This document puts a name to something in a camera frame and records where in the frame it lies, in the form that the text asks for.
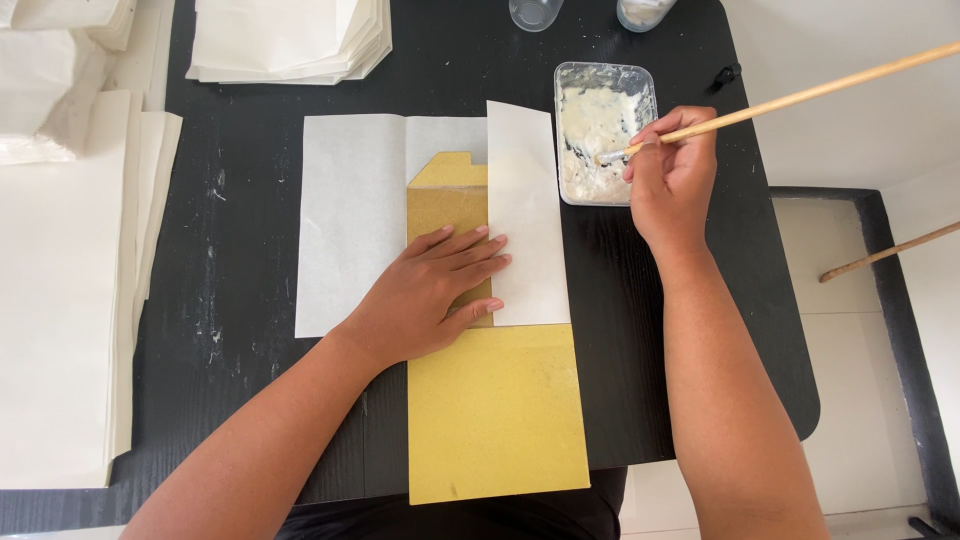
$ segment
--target wooden brush handle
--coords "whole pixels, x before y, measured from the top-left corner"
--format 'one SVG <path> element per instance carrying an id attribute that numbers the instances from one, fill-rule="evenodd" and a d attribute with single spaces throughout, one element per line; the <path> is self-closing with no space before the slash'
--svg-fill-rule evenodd
<path id="1" fill-rule="evenodd" d="M 872 81 L 873 79 L 879 79 L 880 77 L 890 75 L 891 73 L 897 73 L 898 71 L 902 71 L 908 67 L 920 65 L 929 61 L 939 60 L 957 53 L 960 53 L 960 41 L 954 41 L 953 43 L 948 43 L 935 49 L 930 49 L 929 51 L 920 53 L 919 55 L 913 55 L 912 57 L 906 57 L 898 61 L 891 61 L 890 63 L 885 63 L 884 65 L 874 67 L 866 71 L 854 73 L 844 77 L 843 79 L 837 79 L 836 81 L 823 83 L 822 85 L 801 90 L 788 96 L 768 101 L 766 103 L 761 103 L 760 105 L 756 105 L 748 109 L 738 110 L 737 112 L 731 112 L 730 114 L 724 114 L 719 118 L 714 118 L 701 124 L 694 124 L 688 128 L 683 128 L 682 130 L 678 130 L 676 132 L 663 134 L 660 136 L 660 142 L 667 144 L 671 142 L 677 142 L 678 140 L 687 138 L 689 136 L 711 132 L 717 128 L 729 126 L 742 120 L 759 116 L 765 112 L 770 112 L 771 110 L 790 107 L 791 105 L 798 104 L 808 99 L 820 97 L 824 94 L 829 94 L 837 90 L 859 85 L 860 83 L 866 83 L 868 81 Z M 624 149 L 624 154 L 627 156 L 632 156 L 633 154 L 636 154 L 641 146 L 643 146 L 642 142 L 633 146 L 629 146 Z"/>

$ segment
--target black table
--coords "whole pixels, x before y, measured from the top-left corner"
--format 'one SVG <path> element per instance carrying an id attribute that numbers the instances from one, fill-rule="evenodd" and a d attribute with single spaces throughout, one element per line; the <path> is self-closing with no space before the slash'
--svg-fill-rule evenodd
<path id="1" fill-rule="evenodd" d="M 393 28 L 395 51 L 364 81 L 201 85 L 183 78 L 194 13 L 178 0 L 167 110 L 184 120 L 133 361 L 133 450 L 117 458 L 106 490 L 0 492 L 0 532 L 126 523 L 190 451 L 317 342 L 293 337 L 305 115 L 483 116 L 488 99 L 552 111 L 562 61 L 642 65 L 661 115 L 679 104 L 747 107 L 739 81 L 704 93 L 736 61 L 719 0 L 681 0 L 642 35 L 619 25 L 612 0 L 567 0 L 539 34 L 514 25 L 506 0 L 394 0 Z M 806 438 L 819 398 L 752 123 L 724 128 L 717 152 L 708 243 Z M 627 209 L 562 205 L 562 219 L 590 467 L 671 459 L 650 251 Z M 398 365 L 364 392 L 300 502 L 404 492 L 406 448 Z"/>

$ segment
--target white paste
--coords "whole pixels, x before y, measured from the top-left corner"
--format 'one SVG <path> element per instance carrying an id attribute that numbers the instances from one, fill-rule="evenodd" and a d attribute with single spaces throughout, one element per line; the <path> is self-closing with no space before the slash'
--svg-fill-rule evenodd
<path id="1" fill-rule="evenodd" d="M 616 161 L 599 167 L 593 156 L 629 146 L 631 137 L 653 121 L 651 100 L 647 88 L 634 95 L 608 86 L 564 88 L 560 112 L 562 188 L 568 199 L 606 203 L 630 200 L 630 185 L 622 178 L 626 163 Z M 644 116 L 637 121 L 639 113 Z"/>

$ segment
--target paper stack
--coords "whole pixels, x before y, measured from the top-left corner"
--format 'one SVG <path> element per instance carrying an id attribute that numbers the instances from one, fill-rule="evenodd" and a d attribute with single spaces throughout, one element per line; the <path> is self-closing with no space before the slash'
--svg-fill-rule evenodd
<path id="1" fill-rule="evenodd" d="M 0 164 L 75 160 L 108 69 L 83 30 L 0 31 Z"/>
<path id="2" fill-rule="evenodd" d="M 98 94 L 75 161 L 0 166 L 0 489 L 106 487 L 180 119 Z"/>
<path id="3" fill-rule="evenodd" d="M 188 79 L 336 85 L 393 50 L 389 0 L 197 0 Z"/>
<path id="4" fill-rule="evenodd" d="M 0 0 L 0 28 L 86 29 L 113 51 L 127 48 L 136 0 Z"/>

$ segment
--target yellow board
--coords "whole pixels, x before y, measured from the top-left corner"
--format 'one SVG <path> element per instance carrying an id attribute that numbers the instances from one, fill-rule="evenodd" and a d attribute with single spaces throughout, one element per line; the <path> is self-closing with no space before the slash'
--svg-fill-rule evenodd
<path id="1" fill-rule="evenodd" d="M 410 504 L 589 487 L 570 325 L 467 330 L 407 363 Z"/>
<path id="2" fill-rule="evenodd" d="M 407 243 L 447 224 L 454 234 L 487 223 L 487 165 L 470 164 L 470 152 L 440 152 L 407 186 Z M 492 296 L 490 280 L 457 297 L 451 309 Z M 492 314 L 474 328 L 493 326 Z"/>

